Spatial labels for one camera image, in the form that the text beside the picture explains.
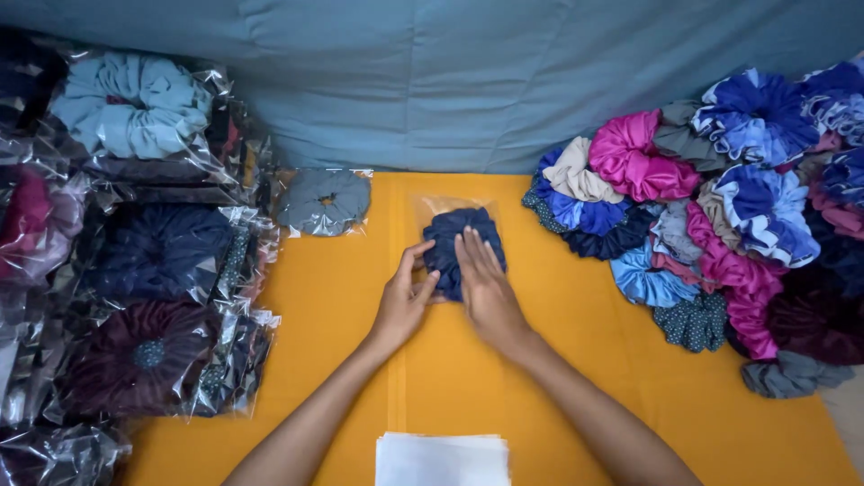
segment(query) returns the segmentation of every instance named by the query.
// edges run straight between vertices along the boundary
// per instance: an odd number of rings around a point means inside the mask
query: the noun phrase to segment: orange fabric
[[[420,240],[414,195],[498,203],[510,280],[530,322],[571,363],[657,431],[707,484],[859,484],[817,397],[767,400],[728,346],[693,355],[629,304],[608,263],[579,259],[519,200],[527,176],[377,173],[367,236],[286,240],[262,302],[283,316],[252,420],[156,419],[136,437],[124,483],[219,484],[353,350],[401,251]],[[373,484],[385,431],[500,434],[514,485],[609,484],[565,418],[470,330],[436,306],[371,380],[315,484]]]

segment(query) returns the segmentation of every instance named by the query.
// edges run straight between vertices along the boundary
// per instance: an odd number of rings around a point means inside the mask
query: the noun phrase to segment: left hand
[[[433,246],[435,240],[406,248],[396,274],[384,285],[378,315],[366,339],[386,353],[395,353],[414,335],[420,327],[427,304],[447,302],[444,296],[435,292],[435,285],[441,276],[437,270],[431,272],[425,281],[411,283],[411,273],[423,268],[423,253]]]

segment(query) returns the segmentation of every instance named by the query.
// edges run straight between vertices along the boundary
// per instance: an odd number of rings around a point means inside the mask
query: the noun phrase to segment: right hand
[[[455,238],[462,274],[462,300],[474,330],[483,341],[511,360],[535,336],[525,320],[516,294],[489,242],[476,229],[465,227]]]

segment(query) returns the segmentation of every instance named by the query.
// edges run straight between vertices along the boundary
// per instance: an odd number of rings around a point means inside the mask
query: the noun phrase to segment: light blue scrunchie
[[[699,295],[699,285],[686,285],[677,275],[667,270],[651,269],[651,241],[610,260],[615,284],[633,304],[652,307],[674,307],[682,299],[693,301]]]
[[[111,98],[130,104],[113,105]],[[51,113],[94,156],[164,158],[207,127],[213,96],[162,57],[106,53],[69,68]]]

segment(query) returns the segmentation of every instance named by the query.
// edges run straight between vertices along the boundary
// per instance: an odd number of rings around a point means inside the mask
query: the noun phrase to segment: gray scrunchie in bag
[[[279,224],[315,236],[337,236],[369,208],[369,179],[351,170],[301,170],[279,199]]]

